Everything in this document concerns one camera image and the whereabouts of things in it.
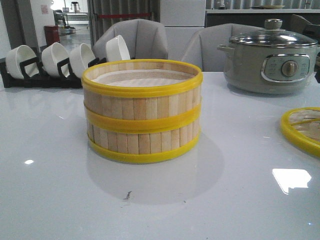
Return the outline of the woven bamboo steamer lid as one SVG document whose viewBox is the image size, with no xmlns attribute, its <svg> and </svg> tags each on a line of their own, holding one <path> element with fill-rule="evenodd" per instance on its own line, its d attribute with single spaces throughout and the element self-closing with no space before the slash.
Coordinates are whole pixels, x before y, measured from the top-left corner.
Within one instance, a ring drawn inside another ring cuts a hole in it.
<svg viewBox="0 0 320 240">
<path fill-rule="evenodd" d="M 285 112 L 280 118 L 283 136 L 297 148 L 320 156 L 320 108 L 302 107 Z"/>
</svg>

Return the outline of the bamboo steamer tier yellow rims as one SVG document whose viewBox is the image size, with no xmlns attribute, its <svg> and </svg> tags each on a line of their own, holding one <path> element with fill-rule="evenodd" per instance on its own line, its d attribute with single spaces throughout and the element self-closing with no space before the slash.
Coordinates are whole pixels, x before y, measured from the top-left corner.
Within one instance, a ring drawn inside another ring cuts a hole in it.
<svg viewBox="0 0 320 240">
<path fill-rule="evenodd" d="M 163 132 L 128 134 L 87 123 L 88 143 L 99 155 L 130 164 L 163 162 L 190 151 L 200 137 L 200 120 Z"/>
</svg>

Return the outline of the grey chair right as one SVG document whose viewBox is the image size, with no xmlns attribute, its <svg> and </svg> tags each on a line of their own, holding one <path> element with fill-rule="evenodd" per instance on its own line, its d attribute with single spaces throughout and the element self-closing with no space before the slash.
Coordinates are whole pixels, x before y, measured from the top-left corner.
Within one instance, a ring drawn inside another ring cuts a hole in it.
<svg viewBox="0 0 320 240">
<path fill-rule="evenodd" d="M 217 47 L 228 45 L 232 36 L 259 29 L 258 26 L 237 23 L 206 27 L 193 34 L 182 54 L 181 61 L 196 65 L 203 72 L 223 72 L 226 54 Z"/>
</svg>

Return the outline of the grey chair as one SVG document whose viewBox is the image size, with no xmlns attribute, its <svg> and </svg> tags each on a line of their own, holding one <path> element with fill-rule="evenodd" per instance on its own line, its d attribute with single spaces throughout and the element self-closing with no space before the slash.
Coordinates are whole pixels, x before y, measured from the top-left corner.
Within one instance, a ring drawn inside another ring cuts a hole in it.
<svg viewBox="0 0 320 240">
<path fill-rule="evenodd" d="M 203 72 L 223 72 L 226 54 L 217 47 L 228 45 L 232 36 L 259 29 L 258 26 L 237 23 L 206 27 L 193 34 L 182 54 L 181 61 L 196 65 Z"/>
<path fill-rule="evenodd" d="M 168 59 L 169 49 L 165 26 L 162 23 L 132 19 L 113 24 L 93 45 L 97 58 L 106 58 L 106 43 L 121 35 L 132 59 Z"/>
</svg>

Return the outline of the grey chair left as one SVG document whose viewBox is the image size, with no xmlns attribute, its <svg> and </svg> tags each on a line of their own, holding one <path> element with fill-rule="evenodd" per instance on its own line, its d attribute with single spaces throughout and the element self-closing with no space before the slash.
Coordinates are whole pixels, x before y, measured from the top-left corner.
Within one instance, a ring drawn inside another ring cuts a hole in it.
<svg viewBox="0 0 320 240">
<path fill-rule="evenodd" d="M 165 26 L 162 23 L 132 19 L 113 24 L 93 45 L 97 58 L 106 58 L 106 43 L 121 35 L 132 59 L 168 59 L 169 49 Z"/>
</svg>

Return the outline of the white ceramic bowl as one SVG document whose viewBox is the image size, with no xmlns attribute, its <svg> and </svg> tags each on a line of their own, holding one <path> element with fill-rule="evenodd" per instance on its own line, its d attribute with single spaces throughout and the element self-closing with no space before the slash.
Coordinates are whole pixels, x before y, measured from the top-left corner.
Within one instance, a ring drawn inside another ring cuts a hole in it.
<svg viewBox="0 0 320 240">
<path fill-rule="evenodd" d="M 27 45 L 20 45 L 10 50 L 6 57 L 6 69 L 8 73 L 15 79 L 23 79 L 20 63 L 36 57 L 35 52 Z"/>
<path fill-rule="evenodd" d="M 73 73 L 76 77 L 81 78 L 83 72 L 88 68 L 89 62 L 95 59 L 91 47 L 86 43 L 81 43 L 69 53 L 69 61 Z"/>
<path fill-rule="evenodd" d="M 130 53 L 124 38 L 121 35 L 110 39 L 105 44 L 108 62 L 130 60 Z"/>
<path fill-rule="evenodd" d="M 57 63 L 65 60 L 69 54 L 65 47 L 59 42 L 55 42 L 42 51 L 41 60 L 45 71 L 52 77 L 60 77 Z"/>
</svg>

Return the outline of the green electric cooking pot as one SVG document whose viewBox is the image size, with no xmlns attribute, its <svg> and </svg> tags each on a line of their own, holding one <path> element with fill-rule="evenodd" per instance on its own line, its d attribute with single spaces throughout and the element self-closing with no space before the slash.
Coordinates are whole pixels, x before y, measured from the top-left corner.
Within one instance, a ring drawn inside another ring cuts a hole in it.
<svg viewBox="0 0 320 240">
<path fill-rule="evenodd" d="M 306 88 L 314 78 L 318 45 L 278 48 L 245 44 L 219 45 L 226 54 L 224 77 L 242 90 L 281 95 Z"/>
</svg>

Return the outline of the black bowl rack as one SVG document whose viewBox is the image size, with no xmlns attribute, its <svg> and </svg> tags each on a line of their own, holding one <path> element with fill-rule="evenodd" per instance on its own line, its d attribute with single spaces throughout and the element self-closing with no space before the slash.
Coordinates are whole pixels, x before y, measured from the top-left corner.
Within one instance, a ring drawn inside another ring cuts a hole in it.
<svg viewBox="0 0 320 240">
<path fill-rule="evenodd" d="M 72 70 L 69 57 L 58 62 L 58 73 L 60 77 L 50 76 L 42 62 L 42 56 L 37 56 L 25 60 L 20 63 L 23 79 L 13 78 L 7 71 L 6 58 L 0 60 L 0 72 L 2 76 L 3 86 L 10 87 L 41 87 L 41 88 L 73 88 L 79 89 L 82 87 L 81 78 L 78 78 Z M 88 68 L 97 64 L 105 63 L 106 58 L 95 57 L 94 60 L 89 62 Z"/>
</svg>

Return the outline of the red bin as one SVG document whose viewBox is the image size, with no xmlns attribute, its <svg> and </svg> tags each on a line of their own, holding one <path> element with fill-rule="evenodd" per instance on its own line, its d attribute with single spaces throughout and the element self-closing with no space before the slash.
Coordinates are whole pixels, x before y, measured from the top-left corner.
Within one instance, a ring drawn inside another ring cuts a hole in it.
<svg viewBox="0 0 320 240">
<path fill-rule="evenodd" d="M 43 28 L 47 46 L 60 42 L 59 28 L 57 25 L 45 25 Z"/>
</svg>

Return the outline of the glass pot lid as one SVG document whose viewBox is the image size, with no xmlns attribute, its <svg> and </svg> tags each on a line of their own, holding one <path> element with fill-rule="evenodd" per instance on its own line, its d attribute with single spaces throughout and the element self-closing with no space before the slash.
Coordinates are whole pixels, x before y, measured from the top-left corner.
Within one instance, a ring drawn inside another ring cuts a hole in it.
<svg viewBox="0 0 320 240">
<path fill-rule="evenodd" d="M 229 42 L 256 47 L 270 48 L 311 48 L 318 41 L 303 34 L 282 29 L 283 21 L 277 18 L 266 19 L 264 28 L 234 35 Z"/>
</svg>

